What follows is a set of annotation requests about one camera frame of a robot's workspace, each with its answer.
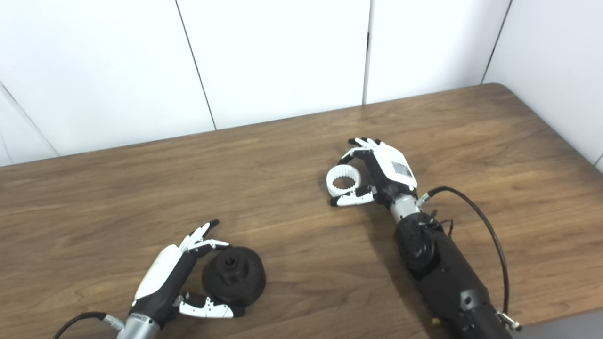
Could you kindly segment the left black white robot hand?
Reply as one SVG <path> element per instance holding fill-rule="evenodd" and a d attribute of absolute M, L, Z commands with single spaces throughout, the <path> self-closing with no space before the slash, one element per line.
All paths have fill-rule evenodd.
<path fill-rule="evenodd" d="M 198 259 L 213 250 L 228 249 L 224 241 L 208 240 L 207 234 L 219 224 L 213 219 L 189 233 L 179 245 L 166 246 L 151 264 L 134 294 L 123 332 L 136 327 L 158 332 L 173 317 L 239 318 L 245 308 L 218 302 L 209 296 L 181 294 Z"/>

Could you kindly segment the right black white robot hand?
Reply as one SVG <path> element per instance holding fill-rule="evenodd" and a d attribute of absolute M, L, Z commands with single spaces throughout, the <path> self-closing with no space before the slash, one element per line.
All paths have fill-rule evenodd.
<path fill-rule="evenodd" d="M 359 159 L 364 163 L 372 182 L 334 195 L 330 198 L 330 206 L 376 202 L 389 208 L 405 197 L 410 197 L 413 204 L 416 204 L 418 184 L 402 152 L 379 139 L 351 138 L 348 143 L 352 148 L 338 161 L 338 167 L 347 166 L 353 159 Z"/>

